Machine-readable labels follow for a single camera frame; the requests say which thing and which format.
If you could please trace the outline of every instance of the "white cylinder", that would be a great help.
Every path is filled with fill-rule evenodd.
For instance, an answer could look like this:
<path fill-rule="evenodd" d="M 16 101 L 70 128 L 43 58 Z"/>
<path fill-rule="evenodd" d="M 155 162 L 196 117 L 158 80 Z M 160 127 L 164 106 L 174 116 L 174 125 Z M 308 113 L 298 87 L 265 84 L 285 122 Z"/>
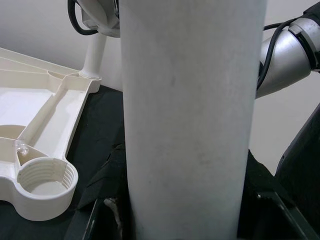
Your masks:
<path fill-rule="evenodd" d="M 235 239 L 265 0 L 121 0 L 138 240 Z"/>
<path fill-rule="evenodd" d="M 105 52 L 107 36 L 96 33 L 90 36 L 83 69 L 80 75 L 89 79 L 100 79 L 100 67 Z"/>

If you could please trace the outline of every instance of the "white cylindrical pipe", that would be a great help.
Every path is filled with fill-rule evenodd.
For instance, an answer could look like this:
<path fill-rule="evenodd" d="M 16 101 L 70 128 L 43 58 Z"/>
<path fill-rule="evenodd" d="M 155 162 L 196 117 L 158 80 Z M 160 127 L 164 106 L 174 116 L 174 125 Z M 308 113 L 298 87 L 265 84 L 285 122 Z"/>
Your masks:
<path fill-rule="evenodd" d="M 99 32 L 90 36 L 83 69 L 79 72 L 80 75 L 89 79 L 100 79 L 100 67 L 105 52 L 106 40 L 107 36 Z"/>
<path fill-rule="evenodd" d="M 138 240 L 235 239 L 265 0 L 121 0 Z"/>

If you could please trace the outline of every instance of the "white wall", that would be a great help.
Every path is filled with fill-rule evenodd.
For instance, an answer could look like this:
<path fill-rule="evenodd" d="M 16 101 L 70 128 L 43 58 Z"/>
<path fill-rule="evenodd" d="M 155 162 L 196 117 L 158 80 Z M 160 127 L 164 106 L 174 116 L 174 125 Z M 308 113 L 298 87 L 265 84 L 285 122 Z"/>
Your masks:
<path fill-rule="evenodd" d="M 269 0 L 266 24 L 300 16 L 317 0 Z M 52 63 L 81 69 L 88 36 L 72 28 L 67 0 L 1 0 L 0 47 Z M 120 41 L 108 38 L 103 57 L 103 83 L 121 88 Z M 274 173 L 282 153 L 320 102 L 320 75 L 255 102 L 250 148 Z"/>

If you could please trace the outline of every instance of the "white plastic tray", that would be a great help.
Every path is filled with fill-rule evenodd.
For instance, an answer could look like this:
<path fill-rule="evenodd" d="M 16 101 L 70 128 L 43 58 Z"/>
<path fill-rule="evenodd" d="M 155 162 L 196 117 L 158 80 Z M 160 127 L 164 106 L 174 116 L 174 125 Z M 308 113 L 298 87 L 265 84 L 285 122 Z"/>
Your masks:
<path fill-rule="evenodd" d="M 44 221 L 70 205 L 78 181 L 66 159 L 89 93 L 100 80 L 0 48 L 0 200 Z"/>

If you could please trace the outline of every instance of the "black cable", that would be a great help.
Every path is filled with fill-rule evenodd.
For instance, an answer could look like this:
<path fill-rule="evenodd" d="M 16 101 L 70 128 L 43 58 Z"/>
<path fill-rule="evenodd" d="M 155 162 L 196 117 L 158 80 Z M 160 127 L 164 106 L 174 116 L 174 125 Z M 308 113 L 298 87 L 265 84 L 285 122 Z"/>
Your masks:
<path fill-rule="evenodd" d="M 69 19 L 70 22 L 73 26 L 73 28 L 82 35 L 92 35 L 92 34 L 96 34 L 98 31 L 97 30 L 85 30 L 83 28 L 80 27 L 78 21 L 77 21 L 77 17 L 76 17 L 76 0 L 68 0 L 68 15 L 69 15 Z"/>
<path fill-rule="evenodd" d="M 279 26 L 280 26 L 280 24 L 282 24 L 282 22 L 273 23 L 273 24 L 270 24 L 270 25 L 264 26 L 264 27 L 263 27 L 263 31 L 265 31 L 265 30 L 269 30 L 269 29 L 275 29 L 275 28 L 279 27 Z"/>
<path fill-rule="evenodd" d="M 279 37 L 280 33 L 282 32 L 282 30 L 286 27 L 286 26 L 289 26 L 293 21 L 295 21 L 296 18 L 294 19 L 290 19 L 288 21 L 285 21 L 283 23 L 281 23 L 277 28 L 276 30 L 274 31 L 272 37 L 271 37 L 271 40 L 270 40 L 270 44 L 269 44 L 269 47 L 268 47 L 268 51 L 266 53 L 266 57 L 265 57 L 265 61 L 264 61 L 264 65 L 263 65 L 263 69 L 261 71 L 261 74 L 258 78 L 258 82 L 257 82 L 257 86 L 256 86 L 256 89 L 258 90 L 260 88 L 260 86 L 262 85 L 262 83 L 264 82 L 265 78 L 266 78 L 266 75 L 268 73 L 268 70 L 269 70 L 269 66 L 270 66 L 270 63 L 271 63 L 271 59 L 272 59 L 272 54 L 274 52 L 274 49 L 275 49 L 275 45 L 276 45 L 276 42 L 277 42 L 277 38 Z"/>

